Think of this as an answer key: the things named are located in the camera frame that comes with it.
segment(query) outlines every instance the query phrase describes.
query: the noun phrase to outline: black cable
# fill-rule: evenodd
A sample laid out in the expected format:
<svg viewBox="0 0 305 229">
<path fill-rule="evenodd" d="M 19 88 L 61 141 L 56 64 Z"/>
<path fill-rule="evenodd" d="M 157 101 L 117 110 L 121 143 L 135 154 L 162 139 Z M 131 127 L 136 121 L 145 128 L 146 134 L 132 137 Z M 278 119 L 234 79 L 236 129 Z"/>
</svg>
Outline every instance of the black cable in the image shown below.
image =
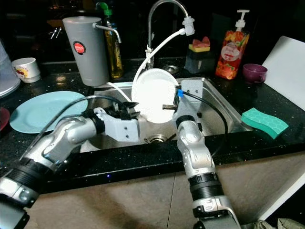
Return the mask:
<svg viewBox="0 0 305 229">
<path fill-rule="evenodd" d="M 224 142 L 226 140 L 226 137 L 227 137 L 227 134 L 228 134 L 228 123 L 227 123 L 227 120 L 225 119 L 224 115 L 213 104 L 211 104 L 210 102 L 206 101 L 205 99 L 200 98 L 200 97 L 198 97 L 198 96 L 196 96 L 194 94 L 191 94 L 191 93 L 188 93 L 188 92 L 185 92 L 185 91 L 183 91 L 183 94 L 188 95 L 189 97 L 197 99 L 197 100 L 207 104 L 208 106 L 210 106 L 213 110 L 216 111 L 216 113 L 218 113 L 218 115 L 221 117 L 222 121 L 224 122 L 224 138 L 223 138 L 221 144 L 218 146 L 218 148 L 212 154 L 212 156 L 214 156 L 220 150 L 220 148 L 223 146 L 223 144 L 224 144 Z"/>
<path fill-rule="evenodd" d="M 113 101 L 119 105 L 121 105 L 123 108 L 125 108 L 127 110 L 127 107 L 125 104 L 123 104 L 120 100 L 110 97 L 110 96 L 104 96 L 104 95 L 89 95 L 83 98 L 79 98 L 77 100 L 72 101 L 71 103 L 69 103 L 68 105 L 66 105 L 61 111 L 59 111 L 57 113 L 57 115 L 55 115 L 51 121 L 49 121 L 49 123 L 40 131 L 40 133 L 36 136 L 36 138 L 32 141 L 32 143 L 29 145 L 29 147 L 26 149 L 26 151 L 24 152 L 23 156 L 29 152 L 35 145 L 36 143 L 41 139 L 41 137 L 43 136 L 43 134 L 46 132 L 46 130 L 55 122 L 56 119 L 58 119 L 62 113 L 64 113 L 67 109 L 69 109 L 69 107 L 73 106 L 74 104 L 84 101 L 84 100 L 90 100 L 90 99 L 107 99 L 110 101 Z"/>
</svg>

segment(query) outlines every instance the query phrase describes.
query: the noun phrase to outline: chrome faucet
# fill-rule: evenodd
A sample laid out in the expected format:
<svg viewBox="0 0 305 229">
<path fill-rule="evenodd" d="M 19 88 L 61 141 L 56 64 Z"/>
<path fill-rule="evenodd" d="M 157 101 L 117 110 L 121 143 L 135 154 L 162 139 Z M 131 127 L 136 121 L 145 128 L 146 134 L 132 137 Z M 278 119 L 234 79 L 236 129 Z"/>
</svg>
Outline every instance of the chrome faucet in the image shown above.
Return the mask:
<svg viewBox="0 0 305 229">
<path fill-rule="evenodd" d="M 184 17 L 185 18 L 189 17 L 185 7 L 180 2 L 178 2 L 176 0 L 159 0 L 155 4 L 153 4 L 153 6 L 151 7 L 151 10 L 149 11 L 149 15 L 148 15 L 148 45 L 147 45 L 147 50 L 145 50 L 146 57 L 153 51 L 153 49 L 152 49 L 152 17 L 153 17 L 153 13 L 158 6 L 160 6 L 162 3 L 165 3 L 165 2 L 171 2 L 171 3 L 179 6 L 180 9 L 184 13 Z M 146 65 L 146 68 L 148 68 L 148 69 L 153 68 L 153 57 L 150 59 L 150 61 L 148 61 L 147 65 Z"/>
</svg>

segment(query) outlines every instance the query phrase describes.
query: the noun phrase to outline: teal sponge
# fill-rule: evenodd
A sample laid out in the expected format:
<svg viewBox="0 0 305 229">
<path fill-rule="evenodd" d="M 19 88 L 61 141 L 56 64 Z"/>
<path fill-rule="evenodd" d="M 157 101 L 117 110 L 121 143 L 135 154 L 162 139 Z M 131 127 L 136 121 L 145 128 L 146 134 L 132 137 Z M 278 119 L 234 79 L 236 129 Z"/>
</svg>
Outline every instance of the teal sponge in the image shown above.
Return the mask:
<svg viewBox="0 0 305 229">
<path fill-rule="evenodd" d="M 255 108 L 242 114 L 242 121 L 247 125 L 265 131 L 273 139 L 278 137 L 287 127 L 287 123 L 281 119 L 264 114 Z"/>
</svg>

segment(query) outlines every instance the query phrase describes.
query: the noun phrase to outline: red label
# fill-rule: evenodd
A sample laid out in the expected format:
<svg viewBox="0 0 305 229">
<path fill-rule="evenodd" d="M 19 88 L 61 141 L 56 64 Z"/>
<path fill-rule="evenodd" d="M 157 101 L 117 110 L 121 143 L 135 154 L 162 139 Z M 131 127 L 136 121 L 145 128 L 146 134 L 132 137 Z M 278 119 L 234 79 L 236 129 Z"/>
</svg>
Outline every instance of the red label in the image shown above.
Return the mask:
<svg viewBox="0 0 305 229">
<path fill-rule="evenodd" d="M 74 42 L 74 49 L 78 54 L 84 54 L 86 49 L 85 46 L 80 42 Z"/>
</svg>

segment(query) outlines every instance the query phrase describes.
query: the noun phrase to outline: white cup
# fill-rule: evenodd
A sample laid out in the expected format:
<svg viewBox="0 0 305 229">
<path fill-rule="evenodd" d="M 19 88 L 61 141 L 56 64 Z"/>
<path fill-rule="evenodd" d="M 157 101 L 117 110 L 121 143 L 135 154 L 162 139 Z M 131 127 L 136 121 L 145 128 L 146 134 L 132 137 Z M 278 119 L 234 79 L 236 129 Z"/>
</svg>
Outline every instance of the white cup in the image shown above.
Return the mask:
<svg viewBox="0 0 305 229">
<path fill-rule="evenodd" d="M 40 71 L 33 57 L 26 57 L 14 60 L 12 66 L 16 75 L 25 83 L 36 82 L 40 79 Z"/>
</svg>

